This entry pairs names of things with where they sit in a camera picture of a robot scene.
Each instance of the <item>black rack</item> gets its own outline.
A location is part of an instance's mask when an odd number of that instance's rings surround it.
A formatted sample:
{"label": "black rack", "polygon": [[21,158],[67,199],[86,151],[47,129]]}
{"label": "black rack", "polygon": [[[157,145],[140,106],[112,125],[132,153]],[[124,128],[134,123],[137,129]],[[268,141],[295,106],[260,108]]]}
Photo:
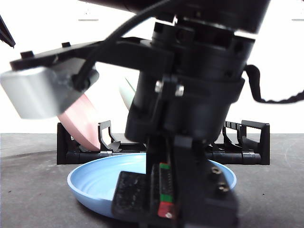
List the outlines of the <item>black rack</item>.
{"label": "black rack", "polygon": [[[247,138],[247,128],[260,129],[259,142]],[[102,130],[108,128],[111,143],[107,145],[102,136]],[[227,136],[226,129],[237,131],[238,143],[233,143]],[[243,120],[241,123],[225,121],[222,129],[223,143],[213,142],[206,149],[208,159],[221,164],[269,165],[270,164],[270,125]],[[126,153],[146,152],[142,143],[121,143],[116,140],[111,131],[111,121],[98,124],[100,151],[91,152],[82,147],[66,131],[61,123],[57,124],[57,164],[82,164],[99,158]]]}
{"label": "black rack", "polygon": [[[247,138],[247,128],[261,130],[259,142]],[[226,134],[226,128],[237,131],[234,144]],[[222,129],[224,143],[212,143],[207,148],[207,158],[221,164],[269,165],[270,164],[270,125],[242,120],[242,123],[225,121]]]}
{"label": "black rack", "polygon": [[[107,145],[102,137],[102,130],[108,128],[111,143]],[[100,151],[92,152],[81,146],[66,131],[61,123],[57,124],[57,165],[60,164],[83,164],[99,158],[127,153],[146,152],[142,143],[121,143],[116,140],[111,132],[111,121],[98,124],[98,138]]]}

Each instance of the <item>black strap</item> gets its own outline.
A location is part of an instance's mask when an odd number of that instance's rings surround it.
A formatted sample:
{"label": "black strap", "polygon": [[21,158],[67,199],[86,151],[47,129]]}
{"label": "black strap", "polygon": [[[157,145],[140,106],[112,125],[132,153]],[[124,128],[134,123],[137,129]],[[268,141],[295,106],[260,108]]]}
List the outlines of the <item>black strap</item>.
{"label": "black strap", "polygon": [[244,70],[246,71],[246,73],[248,75],[251,94],[255,101],[260,102],[260,103],[268,103],[268,104],[289,104],[289,103],[295,103],[295,102],[304,100],[304,91],[302,91],[302,92],[298,93],[297,95],[291,96],[290,98],[285,99],[285,100],[265,101],[263,98],[261,98],[259,69],[255,65],[246,65]]}

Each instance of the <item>black cylindrical joint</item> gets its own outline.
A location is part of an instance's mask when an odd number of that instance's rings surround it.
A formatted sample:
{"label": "black cylindrical joint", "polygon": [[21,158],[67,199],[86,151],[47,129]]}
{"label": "black cylindrical joint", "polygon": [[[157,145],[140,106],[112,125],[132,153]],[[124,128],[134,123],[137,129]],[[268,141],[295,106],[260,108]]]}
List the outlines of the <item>black cylindrical joint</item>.
{"label": "black cylindrical joint", "polygon": [[[81,0],[137,13],[160,0]],[[162,13],[176,14],[181,20],[214,23],[233,30],[257,33],[270,0],[186,0]]]}

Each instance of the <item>pink object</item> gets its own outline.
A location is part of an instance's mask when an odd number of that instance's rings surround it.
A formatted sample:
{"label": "pink object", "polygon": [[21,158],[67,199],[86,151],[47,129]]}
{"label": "pink object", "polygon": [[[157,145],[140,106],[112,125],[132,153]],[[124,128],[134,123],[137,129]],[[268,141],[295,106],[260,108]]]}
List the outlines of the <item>pink object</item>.
{"label": "pink object", "polygon": [[98,117],[97,110],[83,94],[58,119],[78,143],[91,151],[99,151]]}

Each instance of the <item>gray table surface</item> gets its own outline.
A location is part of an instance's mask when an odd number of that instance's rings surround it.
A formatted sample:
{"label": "gray table surface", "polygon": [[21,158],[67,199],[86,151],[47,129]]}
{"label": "gray table surface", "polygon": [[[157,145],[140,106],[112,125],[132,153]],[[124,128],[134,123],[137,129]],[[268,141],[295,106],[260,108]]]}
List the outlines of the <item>gray table surface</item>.
{"label": "gray table surface", "polygon": [[[272,134],[270,166],[228,165],[238,181],[240,228],[304,228],[303,143],[304,134]],[[55,134],[2,133],[0,146],[1,227],[137,227],[78,203],[66,182],[78,165],[56,165]]]}

